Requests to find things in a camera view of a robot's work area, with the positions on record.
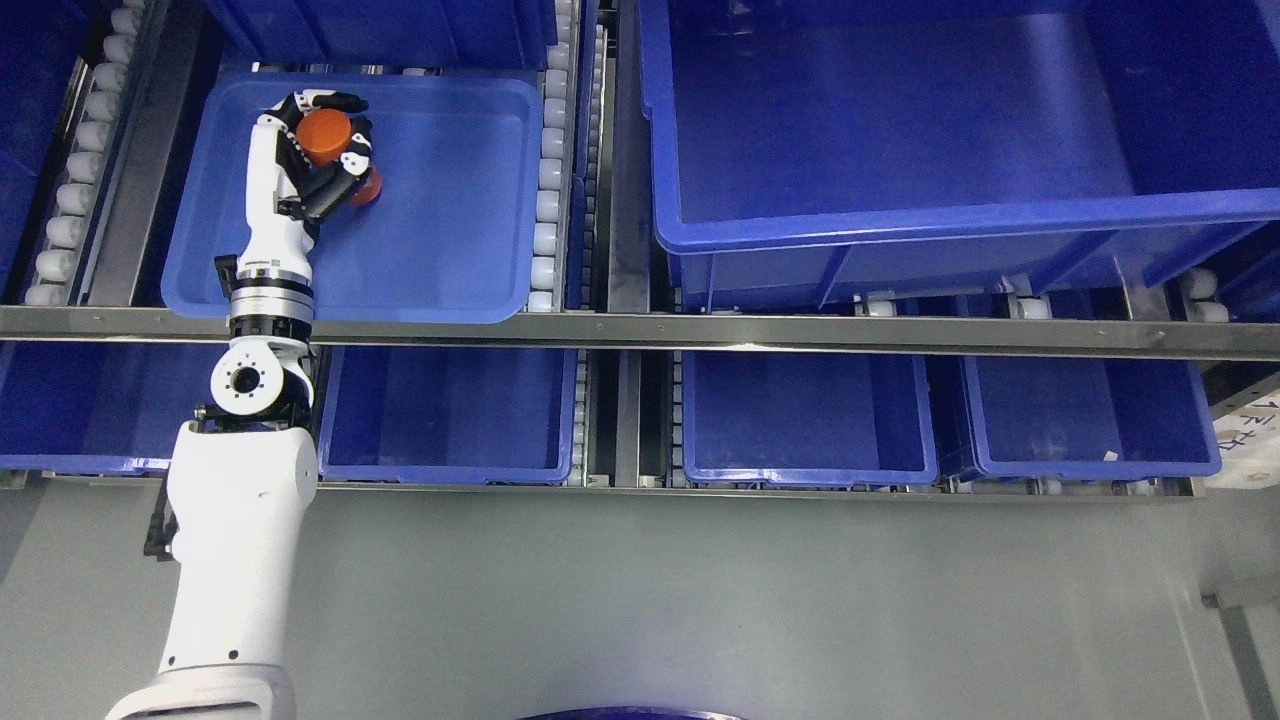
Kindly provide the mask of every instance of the robotic arm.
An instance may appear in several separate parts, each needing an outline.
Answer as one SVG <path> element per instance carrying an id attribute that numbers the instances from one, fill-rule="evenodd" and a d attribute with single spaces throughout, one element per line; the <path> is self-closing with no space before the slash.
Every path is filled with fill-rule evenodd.
<path id="1" fill-rule="evenodd" d="M 307 252 L 325 218 L 369 177 L 372 152 L 370 123 L 357 115 L 338 161 L 312 168 L 294 133 L 319 108 L 361 113 L 367 104 L 305 90 L 253 126 L 250 242 L 238 258 L 214 261 L 230 301 L 230 347 L 210 377 L 215 405 L 198 406 L 178 430 L 161 489 L 174 521 L 165 528 L 161 515 L 152 523 L 160 537 L 148 537 L 154 553 L 182 564 L 169 638 L 155 679 L 108 720 L 294 716 L 284 621 L 302 515 L 317 480 L 306 429 L 315 396 Z"/>

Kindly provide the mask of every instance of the orange bottle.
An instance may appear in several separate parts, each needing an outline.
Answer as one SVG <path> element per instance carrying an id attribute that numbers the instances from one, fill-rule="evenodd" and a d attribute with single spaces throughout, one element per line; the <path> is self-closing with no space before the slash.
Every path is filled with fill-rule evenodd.
<path id="1" fill-rule="evenodd" d="M 340 110 L 321 108 L 302 118 L 297 132 L 298 145 L 317 169 L 337 160 L 351 140 L 351 118 Z M 351 205 L 367 205 L 383 192 L 378 168 L 369 169 L 369 179 L 351 196 Z"/>

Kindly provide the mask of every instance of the blue plastic bin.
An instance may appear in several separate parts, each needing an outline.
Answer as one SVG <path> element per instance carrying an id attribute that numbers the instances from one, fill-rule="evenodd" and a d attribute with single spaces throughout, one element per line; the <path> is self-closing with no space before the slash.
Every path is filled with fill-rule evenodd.
<path id="1" fill-rule="evenodd" d="M 383 193 L 342 208 L 310 254 L 316 318 L 497 323 L 529 297 L 543 101 L 516 79 L 246 73 L 201 119 L 161 292 L 180 315 L 220 318 L 212 259 L 248 241 L 244 163 L 262 108 L 301 87 L 369 100 Z"/>
<path id="2" fill-rule="evenodd" d="M 686 307 L 1155 286 L 1280 217 L 1254 0 L 639 8 Z"/>
<path id="3" fill-rule="evenodd" d="M 573 447 L 577 352 L 334 351 L 320 425 L 326 479 L 558 484 Z"/>
<path id="4" fill-rule="evenodd" d="M 37 182 L 36 173 L 0 152 L 0 283 L 5 282 L 13 268 Z"/>
<path id="5" fill-rule="evenodd" d="M 1076 300 L 1055 304 L 1055 315 L 1088 319 L 1061 311 L 1084 307 Z M 989 297 L 959 299 L 955 314 L 995 307 Z M 942 474 L 961 480 L 1133 482 L 1222 468 L 1194 363 L 931 357 L 929 384 Z"/>
<path id="6" fill-rule="evenodd" d="M 553 0 L 205 0 L 268 63 L 544 68 Z"/>
<path id="7" fill-rule="evenodd" d="M 101 8 L 77 0 L 5 5 L 0 23 L 0 283 L 9 275 L 63 99 Z"/>
<path id="8" fill-rule="evenodd" d="M 0 348 L 0 469 L 165 470 L 209 402 L 219 345 L 13 342 Z"/>
<path id="9" fill-rule="evenodd" d="M 1219 300 L 1233 320 L 1280 323 L 1280 223 L 1272 223 L 1213 258 Z"/>
<path id="10" fill-rule="evenodd" d="M 920 357 L 686 352 L 682 370 L 684 468 L 695 484 L 937 478 Z"/>

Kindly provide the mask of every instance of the gray floor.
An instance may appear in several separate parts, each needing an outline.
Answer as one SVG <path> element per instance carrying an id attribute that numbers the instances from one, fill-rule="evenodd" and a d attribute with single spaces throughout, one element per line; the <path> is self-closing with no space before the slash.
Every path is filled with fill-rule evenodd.
<path id="1" fill-rule="evenodd" d="M 150 678 L 177 578 L 140 553 L 152 497 L 45 489 L 0 585 L 0 717 L 100 716 Z M 1280 488 L 1158 507 L 321 493 L 289 670 L 305 720 L 1244 717 L 1198 594 L 1280 569 L 1277 518 Z"/>

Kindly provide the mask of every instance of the metal shelf beam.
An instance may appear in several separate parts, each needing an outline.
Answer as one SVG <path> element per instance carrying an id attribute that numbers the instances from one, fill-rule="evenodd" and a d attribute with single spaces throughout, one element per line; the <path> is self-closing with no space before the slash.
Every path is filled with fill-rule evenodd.
<path id="1" fill-rule="evenodd" d="M 3 341 L 225 342 L 157 307 L 0 307 Z M 521 314 L 493 325 L 317 323 L 316 345 L 1280 360 L 1280 324 L 785 315 Z"/>

